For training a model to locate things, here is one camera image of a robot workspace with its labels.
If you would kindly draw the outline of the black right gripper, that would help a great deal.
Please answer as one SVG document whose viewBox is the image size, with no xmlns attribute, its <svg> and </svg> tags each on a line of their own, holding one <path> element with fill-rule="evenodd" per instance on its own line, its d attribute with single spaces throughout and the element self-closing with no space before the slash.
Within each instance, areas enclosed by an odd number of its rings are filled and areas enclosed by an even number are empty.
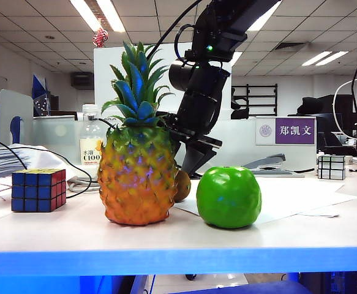
<svg viewBox="0 0 357 294">
<path fill-rule="evenodd" d="M 189 177 L 193 175 L 193 179 L 200 179 L 201 175 L 197 173 L 198 169 L 204 166 L 212 157 L 214 157 L 213 147 L 220 148 L 222 141 L 208 136 L 211 129 L 214 127 L 216 120 L 214 117 L 211 122 L 200 130 L 185 129 L 180 126 L 177 114 L 166 113 L 165 125 L 170 131 L 171 137 L 174 141 L 181 141 L 186 144 L 186 153 L 182 163 L 182 170 L 188 174 Z M 202 143 L 209 145 L 201 155 L 201 152 L 194 145 L 189 143 Z"/>
</svg>

